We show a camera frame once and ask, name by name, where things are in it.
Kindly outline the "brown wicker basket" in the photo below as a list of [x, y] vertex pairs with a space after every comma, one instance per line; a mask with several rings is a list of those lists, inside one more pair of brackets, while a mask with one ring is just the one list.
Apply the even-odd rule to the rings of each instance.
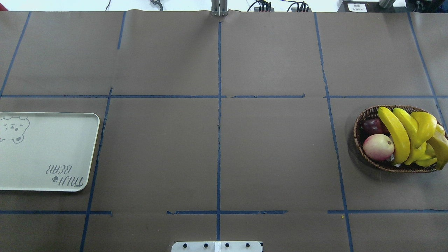
[[[385, 161], [375, 161], [375, 160], [368, 158], [368, 156], [365, 155], [365, 153], [363, 151], [363, 142], [369, 137], [369, 135], [365, 134], [363, 131], [363, 121], [379, 117], [377, 110], [378, 110], [378, 107], [380, 107], [380, 106], [387, 107], [391, 111], [394, 108], [398, 107], [398, 108], [405, 110], [409, 114], [411, 114], [412, 112], [415, 112], [415, 111], [427, 112], [425, 110], [421, 110], [418, 107], [400, 106], [400, 105], [376, 105], [376, 106], [372, 106], [372, 107], [369, 107], [366, 110], [364, 110], [362, 113], [360, 113], [360, 115], [357, 116], [357, 118], [354, 122], [353, 130], [352, 130], [352, 141], [354, 143], [355, 149], [357, 150], [359, 158], [361, 160], [365, 161], [371, 167], [374, 167], [376, 169], [383, 170], [383, 171], [392, 172], [392, 173], [430, 173], [430, 172], [437, 171], [435, 169], [436, 163], [432, 164], [429, 167], [422, 167], [422, 166], [415, 164], [414, 162], [410, 165], [405, 165], [404, 163], [394, 165], [394, 164], [392, 164], [392, 161], [394, 159], [394, 153], [389, 159], [387, 159]], [[447, 139], [447, 133], [445, 132], [443, 126], [441, 125], [441, 123], [438, 120], [437, 120], [437, 125], [436, 125], [436, 131], [443, 134]]]

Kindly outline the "cream bear tray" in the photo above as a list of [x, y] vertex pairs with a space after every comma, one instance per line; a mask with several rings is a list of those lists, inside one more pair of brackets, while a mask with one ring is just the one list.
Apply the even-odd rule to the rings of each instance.
[[94, 113], [1, 112], [1, 190], [83, 190], [99, 126]]

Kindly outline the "aluminium frame post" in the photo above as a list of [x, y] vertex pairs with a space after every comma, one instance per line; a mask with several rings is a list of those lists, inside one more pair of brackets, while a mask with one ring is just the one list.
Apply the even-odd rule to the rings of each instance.
[[227, 16], [227, 15], [228, 15], [228, 0], [211, 1], [211, 16]]

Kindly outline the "pink peach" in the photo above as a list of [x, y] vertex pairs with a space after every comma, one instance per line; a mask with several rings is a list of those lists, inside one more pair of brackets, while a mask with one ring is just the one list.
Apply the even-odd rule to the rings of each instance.
[[395, 150], [395, 145], [390, 137], [384, 134], [373, 134], [363, 142], [363, 151], [368, 158], [375, 161], [389, 159]]

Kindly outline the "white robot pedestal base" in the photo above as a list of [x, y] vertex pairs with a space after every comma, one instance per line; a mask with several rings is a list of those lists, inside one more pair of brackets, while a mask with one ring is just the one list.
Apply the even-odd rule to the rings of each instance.
[[259, 241], [185, 241], [175, 242], [171, 252], [263, 252]]

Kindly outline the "black label box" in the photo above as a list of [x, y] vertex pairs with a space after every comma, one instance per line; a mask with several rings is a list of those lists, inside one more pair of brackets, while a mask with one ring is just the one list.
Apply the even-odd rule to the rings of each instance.
[[371, 1], [342, 1], [337, 10], [338, 13], [405, 13], [407, 8], [403, 6], [383, 8], [379, 2]]

